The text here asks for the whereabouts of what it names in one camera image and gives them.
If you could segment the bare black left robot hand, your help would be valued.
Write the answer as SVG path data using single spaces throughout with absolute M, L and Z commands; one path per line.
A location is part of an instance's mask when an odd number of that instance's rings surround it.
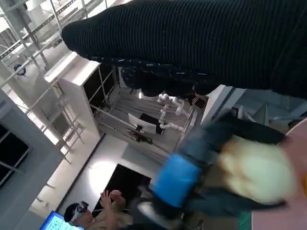
M 265 205 L 221 187 L 207 188 L 202 195 L 194 192 L 200 176 L 216 163 L 217 157 L 221 156 L 222 146 L 234 136 L 272 145 L 277 145 L 285 138 L 277 130 L 237 119 L 230 113 L 199 126 L 189 133 L 159 171 L 152 189 L 153 196 L 133 200 L 130 206 L 133 218 L 148 217 L 139 210 L 139 206 L 145 202 L 149 202 L 154 214 L 166 219 L 176 219 L 182 212 L 194 211 L 234 217 L 244 211 L 284 206 L 284 200 Z

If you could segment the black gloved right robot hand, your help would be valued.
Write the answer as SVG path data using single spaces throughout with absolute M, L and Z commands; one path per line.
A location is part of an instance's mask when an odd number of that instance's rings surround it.
M 64 26 L 61 37 L 90 61 L 307 97 L 304 0 L 132 0 Z

